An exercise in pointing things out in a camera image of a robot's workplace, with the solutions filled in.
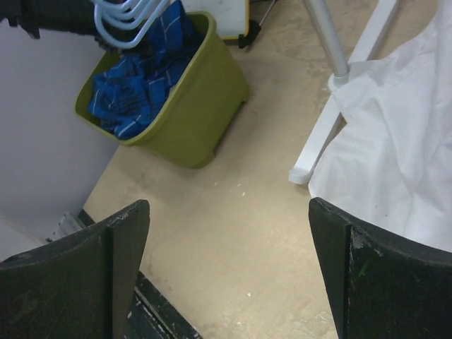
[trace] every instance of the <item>white sheet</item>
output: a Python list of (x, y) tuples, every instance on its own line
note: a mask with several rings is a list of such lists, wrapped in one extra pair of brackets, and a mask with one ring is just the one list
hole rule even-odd
[(452, 252), (452, 0), (390, 56), (352, 65), (333, 96), (347, 125), (319, 160), (311, 195)]

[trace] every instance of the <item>laundry basket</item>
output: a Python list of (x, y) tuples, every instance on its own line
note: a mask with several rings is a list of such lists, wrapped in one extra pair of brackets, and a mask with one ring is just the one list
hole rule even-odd
[[(240, 104), (247, 101), (249, 88), (242, 70), (216, 33), (215, 19), (207, 12), (190, 13), (189, 18), (204, 41), (169, 95), (154, 122), (125, 146), (138, 146), (170, 162), (188, 168), (207, 165), (215, 147)], [(76, 102), (76, 115), (104, 135), (100, 120), (88, 111), (93, 95), (93, 76), (119, 61), (106, 53), (83, 86)]]

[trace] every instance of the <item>white wall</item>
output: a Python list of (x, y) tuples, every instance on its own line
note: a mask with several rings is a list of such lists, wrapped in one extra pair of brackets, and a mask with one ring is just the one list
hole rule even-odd
[(44, 241), (21, 230), (0, 215), (0, 261), (43, 244)]
[(0, 214), (48, 237), (77, 213), (117, 144), (74, 116), (103, 51), (91, 37), (0, 24)]

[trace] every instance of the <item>blue checkered cloth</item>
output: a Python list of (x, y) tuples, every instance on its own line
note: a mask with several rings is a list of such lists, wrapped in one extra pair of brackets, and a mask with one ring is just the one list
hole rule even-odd
[(180, 0), (165, 9), (144, 38), (153, 48), (151, 56), (125, 55), (94, 76), (88, 109), (118, 139), (133, 138), (154, 121), (203, 41)]

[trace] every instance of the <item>floor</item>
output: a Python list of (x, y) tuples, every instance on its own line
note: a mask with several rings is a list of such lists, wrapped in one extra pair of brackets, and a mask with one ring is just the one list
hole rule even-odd
[[(400, 0), (379, 56), (429, 22), (433, 0)], [(330, 0), (352, 51), (375, 0)], [(268, 4), (254, 5), (259, 18)], [(151, 204), (142, 272), (204, 338), (334, 339), (307, 219), (309, 192), (287, 180), (324, 102), (331, 73), (302, 0), (279, 1), (255, 45), (231, 48), (252, 96), (217, 158), (179, 169), (120, 148), (85, 205), (100, 220)]]

